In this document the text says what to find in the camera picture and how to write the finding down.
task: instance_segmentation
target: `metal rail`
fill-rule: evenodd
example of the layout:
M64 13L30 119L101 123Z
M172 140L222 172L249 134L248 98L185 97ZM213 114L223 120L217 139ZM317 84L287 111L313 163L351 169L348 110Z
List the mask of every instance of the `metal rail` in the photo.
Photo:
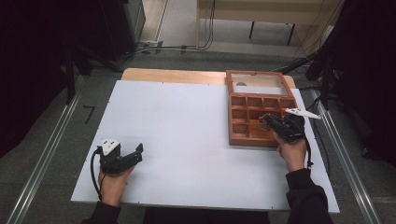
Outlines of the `metal rail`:
M40 158L38 159L37 164L35 165L35 169L33 170L29 179L26 181L22 188L17 203L15 204L14 209L12 210L7 220L7 224L22 223L30 204L35 197L35 193L38 190L41 180L43 179L43 176L47 171L50 161L55 154L59 141L64 134L64 129L67 126L71 116L73 115L84 84L84 78L82 76L79 76L77 80L76 95L70 102L70 104L64 107L64 111L59 118Z
M318 98L318 91L311 91L314 99ZM335 124L332 121L332 114L330 111L326 111L322 104L318 105L319 113L322 116L323 123L329 134L332 144L334 145L335 152L337 153L338 159L343 166L344 172L346 173L346 178L349 181L349 185L352 188L352 191L355 195L356 201L361 208L361 213L363 214L366 223L382 223L377 212L375 211L374 205L370 199L369 194L367 193L366 188L364 187L361 178L353 164L352 159L350 159L347 149L344 145L343 140L341 139L340 134L335 128Z

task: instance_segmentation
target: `white board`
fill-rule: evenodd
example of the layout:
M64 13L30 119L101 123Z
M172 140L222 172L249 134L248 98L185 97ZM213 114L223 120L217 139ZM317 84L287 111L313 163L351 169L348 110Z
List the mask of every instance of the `white board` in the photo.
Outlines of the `white board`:
M298 90L292 90L304 107ZM339 213L309 120L312 178ZM284 161L275 148L229 146L225 85L118 81L93 139L71 201L95 203L91 155L101 139L121 142L121 155L143 143L124 203L236 210L289 210ZM94 164L99 171L99 157Z

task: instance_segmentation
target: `black sleeve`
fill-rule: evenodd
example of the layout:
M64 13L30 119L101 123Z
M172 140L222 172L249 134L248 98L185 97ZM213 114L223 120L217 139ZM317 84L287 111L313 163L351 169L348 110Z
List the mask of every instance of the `black sleeve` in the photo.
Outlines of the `black sleeve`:
M117 224L120 211L121 207L97 202L91 217L82 220L81 224Z
M302 169L286 175L290 206L288 223L332 223L324 189L312 181L308 170Z

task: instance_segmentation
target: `wooden tray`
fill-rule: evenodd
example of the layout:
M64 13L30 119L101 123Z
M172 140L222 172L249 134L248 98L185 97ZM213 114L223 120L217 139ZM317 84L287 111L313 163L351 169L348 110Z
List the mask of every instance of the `wooden tray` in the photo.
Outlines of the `wooden tray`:
M281 73L227 70L231 146L277 147L273 131L260 129L259 117L272 113L283 118L286 108L297 107ZM265 93L268 89L279 93Z

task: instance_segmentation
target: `hand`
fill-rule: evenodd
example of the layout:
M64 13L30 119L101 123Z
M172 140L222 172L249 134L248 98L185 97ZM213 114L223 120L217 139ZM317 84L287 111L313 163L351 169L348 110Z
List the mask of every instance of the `hand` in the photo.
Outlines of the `hand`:
M274 132L274 138L279 143L277 152L285 160L289 172L304 169L306 154L306 144L304 139L299 139L293 143L286 142Z
M112 205L112 206L120 206L122 193L125 190L125 186L127 185L128 175L131 174L134 166L129 168L128 170L122 172L120 175L106 175L102 172L102 169L99 173L98 182L99 185L102 182L102 203Z

